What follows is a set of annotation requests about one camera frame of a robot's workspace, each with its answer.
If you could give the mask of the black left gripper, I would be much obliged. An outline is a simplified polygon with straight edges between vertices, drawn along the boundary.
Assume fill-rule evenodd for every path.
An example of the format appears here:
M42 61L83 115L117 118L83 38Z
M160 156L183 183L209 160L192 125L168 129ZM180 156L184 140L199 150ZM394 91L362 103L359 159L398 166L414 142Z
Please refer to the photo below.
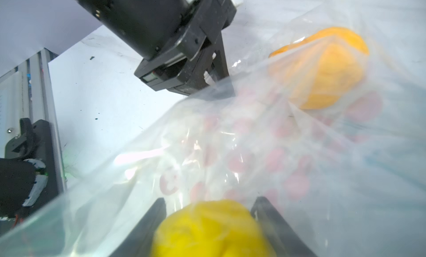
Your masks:
M152 90L189 96L229 76L223 29L232 0L76 0L142 56L135 76Z

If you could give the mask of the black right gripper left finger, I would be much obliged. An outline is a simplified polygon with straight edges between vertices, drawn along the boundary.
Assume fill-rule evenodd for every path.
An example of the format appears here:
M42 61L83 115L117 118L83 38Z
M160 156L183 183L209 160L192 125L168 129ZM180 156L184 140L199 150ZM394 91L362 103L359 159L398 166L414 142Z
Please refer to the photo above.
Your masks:
M148 257L152 249L154 233L165 218L165 199L158 198L110 256Z

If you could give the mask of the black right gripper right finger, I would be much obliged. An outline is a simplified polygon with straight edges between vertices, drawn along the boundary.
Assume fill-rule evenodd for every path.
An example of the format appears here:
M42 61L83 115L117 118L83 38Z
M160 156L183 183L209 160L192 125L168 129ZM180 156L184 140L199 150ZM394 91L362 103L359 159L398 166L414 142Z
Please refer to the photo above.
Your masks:
M257 197L250 211L278 257L315 257L266 197Z

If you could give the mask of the yellow pear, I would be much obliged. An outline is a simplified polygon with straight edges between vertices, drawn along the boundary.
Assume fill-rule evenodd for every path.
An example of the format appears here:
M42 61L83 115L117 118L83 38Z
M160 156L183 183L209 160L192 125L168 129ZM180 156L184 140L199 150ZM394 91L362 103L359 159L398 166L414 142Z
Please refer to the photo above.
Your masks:
M168 216L154 234L152 257L274 257L250 211L233 200L201 201Z

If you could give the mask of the clear zip-top plastic bag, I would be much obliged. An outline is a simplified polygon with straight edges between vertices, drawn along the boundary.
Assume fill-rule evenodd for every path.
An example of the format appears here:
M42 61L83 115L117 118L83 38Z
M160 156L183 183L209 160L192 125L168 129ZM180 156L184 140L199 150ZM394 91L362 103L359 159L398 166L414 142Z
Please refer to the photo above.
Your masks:
M367 43L364 78L302 110L270 76L330 27ZM266 197L316 257L426 254L426 78L362 8L319 6L248 54L235 75L176 103L89 178L1 239L3 257L110 257L158 198L166 218L201 201Z

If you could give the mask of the orange pear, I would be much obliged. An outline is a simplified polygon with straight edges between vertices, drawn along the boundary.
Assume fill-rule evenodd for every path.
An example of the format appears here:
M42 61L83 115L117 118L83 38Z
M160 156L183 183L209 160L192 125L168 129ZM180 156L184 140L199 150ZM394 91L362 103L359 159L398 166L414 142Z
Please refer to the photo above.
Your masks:
M365 76L369 56L367 43L354 31L330 27L270 53L276 57L293 50L297 55L287 69L279 60L269 68L270 76L290 86L290 102L302 110L334 105Z

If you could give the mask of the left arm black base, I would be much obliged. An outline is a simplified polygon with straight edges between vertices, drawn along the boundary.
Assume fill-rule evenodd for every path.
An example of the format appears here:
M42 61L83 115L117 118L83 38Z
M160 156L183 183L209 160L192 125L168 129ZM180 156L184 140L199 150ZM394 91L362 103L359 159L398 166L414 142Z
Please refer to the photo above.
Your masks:
M20 223L63 190L50 123L20 119L20 134L6 143L1 158L1 219Z

